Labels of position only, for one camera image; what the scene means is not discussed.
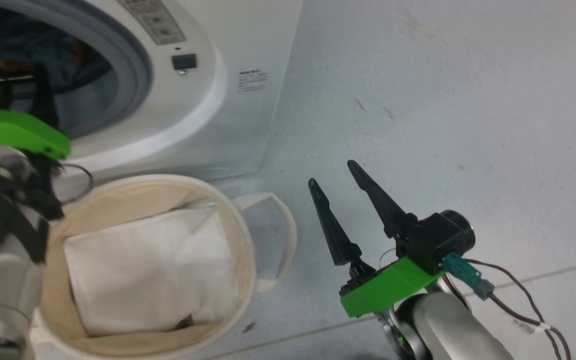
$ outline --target laundry basket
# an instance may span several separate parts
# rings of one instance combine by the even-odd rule
[[[237,305],[221,325],[190,326],[168,332],[137,332],[101,337],[87,334],[74,302],[64,241],[123,223],[162,214],[198,201],[216,207],[235,264],[239,287]],[[258,278],[255,251],[240,210],[270,200],[285,218],[285,250],[276,278]],[[144,175],[124,178],[92,191],[52,228],[46,253],[45,279],[37,314],[38,328],[30,339],[52,342],[83,359],[180,358],[208,346],[228,333],[243,316],[254,292],[265,292],[283,277],[297,250],[297,226],[288,207],[271,193],[252,193],[228,199],[210,184],[180,175]]]

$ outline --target gray floor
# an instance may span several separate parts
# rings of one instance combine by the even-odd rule
[[[348,159],[405,210],[466,215],[477,234],[469,256],[525,280],[576,359],[576,1],[306,0],[275,129],[259,174],[217,185],[231,196],[277,193],[297,220],[297,255],[231,333],[192,359],[392,358],[373,319],[343,312],[347,269],[333,266],[307,189],[317,178],[377,265],[393,242]],[[260,271],[272,271],[280,241],[256,235]],[[507,278],[482,270],[532,316]],[[470,302],[517,360],[555,358],[543,335]],[[67,359],[51,346],[38,353]]]

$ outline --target cable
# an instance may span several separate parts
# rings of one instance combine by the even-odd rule
[[[79,169],[79,170],[83,171],[84,173],[86,173],[86,175],[88,177],[88,185],[87,185],[86,189],[84,191],[82,191],[82,193],[78,194],[77,196],[74,196],[72,198],[69,198],[68,200],[62,201],[61,202],[62,206],[68,205],[71,203],[75,203],[76,201],[82,200],[82,198],[84,198],[84,196],[89,194],[92,191],[92,189],[95,187],[95,177],[84,166],[81,166],[78,164],[62,163],[61,167],[73,167],[75,169]]]
[[[448,289],[450,289],[450,292],[452,292],[452,294],[456,296],[459,301],[461,301],[461,303],[466,307],[466,309],[468,309],[469,312],[473,312],[471,309],[471,304],[466,299],[466,296],[464,296],[464,294],[462,294],[462,292],[457,289],[457,286],[455,286],[452,278],[450,278],[450,274],[445,273],[441,278],[443,279],[443,282],[446,283],[446,286],[448,286]]]
[[[469,262],[471,264],[482,265],[482,266],[489,267],[492,269],[497,269],[498,271],[505,273],[505,275],[507,275],[508,278],[510,278],[510,280],[512,280],[512,282],[514,282],[517,285],[517,287],[519,287],[519,289],[521,289],[521,291],[526,295],[526,297],[528,298],[528,302],[530,303],[530,307],[532,308],[534,313],[537,314],[539,321],[540,322],[546,322],[544,320],[544,316],[542,316],[542,312],[539,311],[539,309],[537,308],[537,305],[535,304],[535,300],[533,299],[533,296],[530,295],[530,292],[528,292],[528,289],[526,289],[526,287],[519,280],[517,280],[517,278],[515,276],[513,276],[513,274],[510,273],[510,271],[508,271],[507,269],[505,269],[499,265],[489,264],[487,262],[483,262],[483,261],[479,261],[479,260],[475,260],[475,259],[464,259],[464,260],[466,260],[466,262]],[[555,349],[555,356],[557,356],[557,360],[562,360],[562,354],[560,353],[560,349],[557,346],[557,342],[555,341],[553,335],[548,330],[546,330],[545,332],[546,332],[546,336],[550,340],[550,343],[552,344],[553,349]]]
[[[506,306],[505,303],[503,303],[501,300],[499,300],[499,298],[495,294],[490,295],[490,300],[492,300],[499,308],[501,308],[501,310],[505,311],[508,315],[514,317],[515,319],[517,319],[519,321],[525,322],[525,323],[533,325],[533,326],[541,326],[542,325],[541,321],[531,319],[530,317],[525,317],[524,315],[521,315],[521,314],[515,312],[510,307]],[[566,342],[566,339],[564,338],[562,332],[559,331],[555,326],[550,326],[550,325],[549,325],[548,330],[555,333],[555,335],[557,335],[557,337],[561,341],[561,344],[564,347],[564,353],[566,354],[566,360],[572,360],[572,358],[570,357],[570,348],[569,348],[568,343]]]
[[[384,251],[384,252],[382,253],[381,256],[379,256],[379,262],[377,263],[377,266],[379,267],[379,269],[382,268],[382,259],[384,259],[384,255],[386,255],[386,254],[388,254],[388,253],[390,253],[391,251],[394,251],[394,250],[396,250],[396,249],[397,249],[397,248],[394,247],[394,248],[391,248],[390,250],[386,250],[386,251]]]

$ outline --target white towel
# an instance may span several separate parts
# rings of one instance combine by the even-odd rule
[[[239,296],[217,209],[179,209],[64,244],[75,303],[93,336],[221,324]]]

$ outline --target green mount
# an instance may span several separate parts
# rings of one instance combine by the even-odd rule
[[[38,118],[0,109],[0,145],[61,160],[70,155],[71,141]]]
[[[437,281],[446,272],[430,275],[411,259],[403,257],[365,284],[341,297],[348,317],[381,312],[389,306],[413,296]]]

